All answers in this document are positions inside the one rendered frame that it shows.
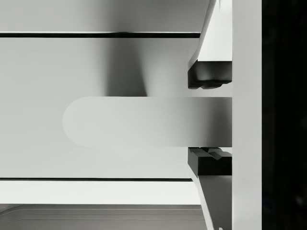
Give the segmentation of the white cabinet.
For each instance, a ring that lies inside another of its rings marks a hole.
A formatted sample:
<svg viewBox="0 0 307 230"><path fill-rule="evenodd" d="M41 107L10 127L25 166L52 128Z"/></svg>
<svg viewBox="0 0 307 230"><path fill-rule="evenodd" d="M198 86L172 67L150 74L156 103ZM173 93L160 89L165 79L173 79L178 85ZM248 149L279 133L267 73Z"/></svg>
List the white cabinet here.
<svg viewBox="0 0 307 230"><path fill-rule="evenodd" d="M0 0L0 38L195 39L197 45L207 5L207 0ZM183 183L188 177L157 179ZM71 190L85 180L95 186L98 179L0 177L0 203L32 202L35 187Z"/></svg>

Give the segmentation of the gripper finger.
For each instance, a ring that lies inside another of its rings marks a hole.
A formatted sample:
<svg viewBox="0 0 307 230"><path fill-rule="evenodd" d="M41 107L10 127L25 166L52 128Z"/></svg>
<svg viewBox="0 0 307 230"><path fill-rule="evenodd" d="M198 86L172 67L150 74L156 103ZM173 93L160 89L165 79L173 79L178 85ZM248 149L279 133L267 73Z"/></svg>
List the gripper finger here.
<svg viewBox="0 0 307 230"><path fill-rule="evenodd" d="M189 147L188 165L197 177L232 175L232 154L220 148Z"/></svg>
<svg viewBox="0 0 307 230"><path fill-rule="evenodd" d="M232 82L232 61L196 61L188 70L189 89L215 89Z"/></svg>

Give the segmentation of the white drawer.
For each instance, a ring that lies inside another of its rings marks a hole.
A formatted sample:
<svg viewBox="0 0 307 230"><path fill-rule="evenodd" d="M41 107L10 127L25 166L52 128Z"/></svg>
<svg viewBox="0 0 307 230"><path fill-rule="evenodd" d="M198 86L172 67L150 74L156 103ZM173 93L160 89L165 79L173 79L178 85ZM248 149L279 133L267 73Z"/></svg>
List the white drawer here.
<svg viewBox="0 0 307 230"><path fill-rule="evenodd" d="M191 90L195 39L0 38L0 177L187 178L232 145L224 86Z"/></svg>

